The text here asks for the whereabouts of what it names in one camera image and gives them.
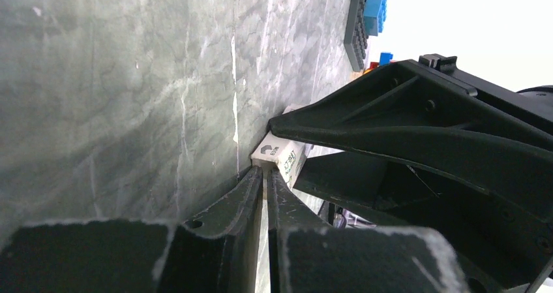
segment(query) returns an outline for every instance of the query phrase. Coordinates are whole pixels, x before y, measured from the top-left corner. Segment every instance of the gray marble surface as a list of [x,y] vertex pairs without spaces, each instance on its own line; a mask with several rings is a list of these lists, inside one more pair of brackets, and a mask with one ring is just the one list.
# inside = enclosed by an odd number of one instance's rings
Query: gray marble surface
[[0,0],[0,243],[214,202],[269,118],[349,80],[348,3]]

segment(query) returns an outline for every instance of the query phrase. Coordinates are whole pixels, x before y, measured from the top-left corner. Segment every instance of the lego brick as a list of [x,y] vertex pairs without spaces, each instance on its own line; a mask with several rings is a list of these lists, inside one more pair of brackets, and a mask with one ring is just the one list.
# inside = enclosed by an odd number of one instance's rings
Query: lego brick
[[368,35],[377,37],[378,33],[382,33],[386,18],[387,0],[366,0],[363,19]]
[[344,47],[354,72],[361,72],[365,69],[364,59],[368,47],[368,34],[365,31],[363,18],[365,5],[366,0],[350,0],[350,10],[346,22]]
[[394,58],[394,55],[392,53],[380,53],[380,62],[379,64],[387,65],[390,63],[390,61]]

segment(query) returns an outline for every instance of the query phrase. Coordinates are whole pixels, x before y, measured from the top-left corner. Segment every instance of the blue lego brick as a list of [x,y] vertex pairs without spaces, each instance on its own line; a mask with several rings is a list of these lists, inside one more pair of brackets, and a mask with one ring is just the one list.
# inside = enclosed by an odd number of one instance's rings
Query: blue lego brick
[[380,62],[379,65],[386,65],[394,58],[392,53],[380,53]]
[[366,0],[363,18],[367,35],[374,37],[384,30],[387,17],[387,0]]

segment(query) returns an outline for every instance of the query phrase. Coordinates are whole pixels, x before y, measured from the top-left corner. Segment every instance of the black plastic bracket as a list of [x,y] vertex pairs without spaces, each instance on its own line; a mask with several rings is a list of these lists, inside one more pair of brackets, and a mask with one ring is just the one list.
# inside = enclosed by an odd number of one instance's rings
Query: black plastic bracket
[[308,159],[296,189],[376,224],[436,229],[473,290],[535,292],[553,266],[552,97],[430,54],[378,67],[269,125],[345,151]]

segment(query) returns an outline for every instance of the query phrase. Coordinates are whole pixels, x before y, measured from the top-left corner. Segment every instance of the white vein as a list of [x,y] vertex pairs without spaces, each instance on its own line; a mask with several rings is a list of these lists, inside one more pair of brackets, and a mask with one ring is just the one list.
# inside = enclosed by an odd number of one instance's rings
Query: white vein
[[90,156],[89,171],[90,171],[90,189],[92,190],[92,199],[94,200],[94,210],[96,211],[96,217],[102,217],[102,210],[98,203],[96,203],[96,168],[94,164],[94,155]]
[[261,39],[260,56],[259,56],[259,59],[257,60],[258,75],[261,72],[262,59],[265,57],[265,54],[267,53],[267,46],[269,43],[269,21],[271,19],[271,13],[273,11],[273,3],[274,3],[274,0],[269,0],[267,2],[267,17],[265,19],[265,26],[263,27],[263,37]]
[[[324,15],[323,15],[323,26],[321,28],[321,34],[324,35],[324,29],[325,29],[325,24],[326,24],[326,21],[327,21],[327,12],[328,12],[328,2],[329,0],[326,0],[326,3],[325,3],[325,12],[324,12]],[[317,62],[315,63],[315,72],[313,72],[313,86],[311,88],[311,96],[313,96],[313,94],[315,93],[315,87],[318,86],[317,85],[317,71],[319,69],[319,58],[320,58],[320,55],[321,55],[321,44],[322,42],[319,41],[319,50],[317,52]]]
[[180,197],[181,197],[181,191],[183,189],[183,175],[182,175],[182,169],[183,169],[183,160],[184,157],[189,157],[188,155],[188,146],[187,146],[187,139],[186,139],[186,124],[187,124],[187,106],[185,104],[185,94],[181,95],[181,107],[183,108],[183,114],[182,114],[182,125],[181,125],[181,152],[179,154],[179,160],[177,162],[177,173],[175,175],[175,182],[177,184],[177,191],[175,192],[175,205],[177,206],[177,218],[180,218],[181,215],[181,208],[179,206],[180,204]]
[[234,115],[234,136],[232,140],[236,143],[236,172],[237,176],[240,173],[240,158],[239,158],[239,144],[238,144],[238,98],[236,93],[236,41],[235,36],[232,36],[230,40],[230,48],[232,54],[232,80],[234,81],[234,98],[232,99],[232,113]]
[[428,270],[423,266],[423,264],[417,259],[417,257],[411,257],[415,265],[419,268],[419,270],[423,273],[423,275],[432,283],[432,286],[436,289],[436,292],[443,292],[443,287],[441,287],[440,283],[436,278],[434,278]]

